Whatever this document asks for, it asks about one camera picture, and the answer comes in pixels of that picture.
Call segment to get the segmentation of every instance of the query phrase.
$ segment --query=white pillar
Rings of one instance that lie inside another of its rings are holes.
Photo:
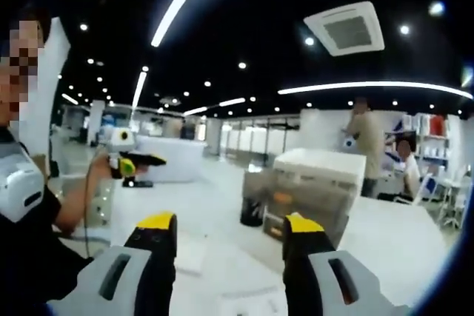
[[[51,22],[50,37],[39,51],[38,78],[29,80],[28,102],[20,106],[19,140],[31,155],[46,155],[49,161],[51,113],[58,75],[67,59],[70,43],[59,18]]]
[[[94,100],[90,107],[89,127],[87,128],[87,144],[96,140],[96,134],[99,132],[102,123],[102,114],[104,113],[105,101]]]
[[[211,155],[219,155],[221,148],[222,120],[208,118],[206,120],[206,143]]]

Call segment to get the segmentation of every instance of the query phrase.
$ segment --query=ceiling air conditioner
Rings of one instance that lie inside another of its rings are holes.
[[[385,48],[377,13],[370,1],[311,15],[304,23],[332,56]]]

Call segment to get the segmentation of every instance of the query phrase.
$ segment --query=floor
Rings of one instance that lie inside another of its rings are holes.
[[[84,174],[86,172],[86,167],[87,163],[90,161],[90,159],[93,157],[93,149],[84,147],[75,143],[71,143],[67,145],[65,155],[67,156],[67,160],[69,162],[74,162],[77,166],[82,166],[82,171]],[[233,170],[237,169],[232,169],[231,167],[242,167],[241,163],[233,163],[232,161],[228,161],[226,158],[207,158],[207,161],[210,163],[211,161],[214,160],[220,160],[220,161],[226,161],[229,164],[229,169],[228,173],[224,172],[223,174],[219,174],[218,178],[216,178],[215,181],[203,181],[202,183],[204,185],[208,184],[215,184],[216,186],[219,186],[219,189],[222,189],[225,191],[226,186],[235,186],[235,177],[232,176]],[[57,178],[54,178],[50,182],[50,188],[57,193],[57,196],[59,199],[62,199],[62,191],[59,189],[61,186],[60,180]],[[94,198],[93,203],[91,204],[91,207],[89,209],[89,212],[87,214],[87,225],[88,226],[105,226],[107,227],[110,223],[110,213],[111,213],[111,202],[113,199],[113,185],[111,181],[104,182],[99,191],[97,196]],[[225,214],[221,219],[226,219],[226,218],[238,218],[238,216],[234,216],[236,213],[234,210],[237,210],[238,207],[236,204],[239,204],[238,201],[233,202],[232,206],[232,214],[229,212],[229,214]],[[428,212],[430,215],[435,218],[437,215],[437,209],[438,206],[437,204],[425,204]],[[193,211],[190,209],[188,203],[183,204],[183,210],[180,212],[177,212],[178,216],[181,217],[180,224],[185,225],[186,223],[186,215],[192,214]],[[215,226],[209,225],[208,228],[215,228]],[[458,230],[453,229],[453,228],[443,228],[442,230],[444,239],[446,241],[447,247],[450,248],[451,246],[454,245],[454,243],[458,239]],[[255,233],[261,233],[258,231],[254,231],[254,229],[242,227],[242,232],[243,235],[246,236],[246,238],[253,238]],[[65,244],[67,244],[71,249],[76,250],[78,253],[81,255],[85,256],[86,255],[86,249],[85,249],[85,244],[83,242],[75,242],[75,241],[64,241]],[[100,243],[90,243],[90,254],[94,255],[98,251],[106,248],[106,246],[100,244]],[[277,254],[278,257],[275,257],[274,263],[269,263],[268,259],[267,262],[265,263],[267,267],[270,269],[274,270],[275,272],[281,272],[282,269],[282,262],[281,258],[279,257],[279,251],[277,249],[273,248],[274,245],[269,242],[269,251],[270,253]]]

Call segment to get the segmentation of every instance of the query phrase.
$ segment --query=black ceiling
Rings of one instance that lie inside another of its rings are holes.
[[[467,99],[431,90],[351,89],[278,95],[277,90],[341,81],[420,81],[460,86],[461,70],[474,59],[472,0],[443,1],[446,13],[434,18],[435,0],[187,0],[158,48],[153,34],[172,0],[55,0],[72,44],[60,80],[60,91],[82,101],[111,95],[131,104],[142,66],[150,71],[139,105],[162,107],[176,97],[184,112],[220,101],[245,97],[245,104],[207,112],[226,116],[298,112],[312,103],[322,109],[348,108],[355,96],[368,95],[376,109],[470,111]],[[303,18],[323,10],[371,1],[384,36],[380,52],[331,57],[316,42]],[[81,31],[79,25],[88,25]],[[410,35],[399,27],[410,25]],[[104,63],[88,64],[87,59]],[[238,68],[239,62],[247,68]],[[98,83],[96,78],[104,80]],[[211,87],[204,86],[205,81]],[[256,102],[248,98],[255,96]]]

